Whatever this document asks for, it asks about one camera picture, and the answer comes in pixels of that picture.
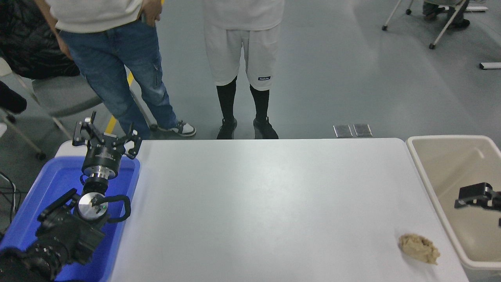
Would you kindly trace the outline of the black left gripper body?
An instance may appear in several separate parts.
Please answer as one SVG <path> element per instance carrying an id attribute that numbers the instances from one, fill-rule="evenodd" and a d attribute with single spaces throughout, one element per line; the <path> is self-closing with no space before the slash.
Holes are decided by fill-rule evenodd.
<path id="1" fill-rule="evenodd" d="M 118 139 L 114 135 L 93 136 L 87 141 L 82 173 L 118 174 L 124 152 L 124 139 Z"/>

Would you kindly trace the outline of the person's right hand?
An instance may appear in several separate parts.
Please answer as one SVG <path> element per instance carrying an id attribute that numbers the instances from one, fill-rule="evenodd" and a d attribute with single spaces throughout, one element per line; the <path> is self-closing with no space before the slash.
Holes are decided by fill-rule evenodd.
<path id="1" fill-rule="evenodd" d="M 65 54 L 66 57 L 68 57 L 68 59 L 73 61 L 73 57 L 70 53 L 70 49 L 69 49 L 68 45 L 65 43 L 65 41 L 63 40 L 63 38 L 59 34 L 55 34 L 55 36 L 56 36 L 56 40 L 58 42 L 58 45 L 59 45 L 61 52 L 63 54 Z"/>

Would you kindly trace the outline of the person's left hand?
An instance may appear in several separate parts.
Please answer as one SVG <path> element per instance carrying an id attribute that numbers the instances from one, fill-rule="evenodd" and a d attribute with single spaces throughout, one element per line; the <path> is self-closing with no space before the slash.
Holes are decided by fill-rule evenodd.
<path id="1" fill-rule="evenodd" d="M 143 0 L 138 18 L 151 27 L 156 26 L 162 12 L 161 0 Z"/>

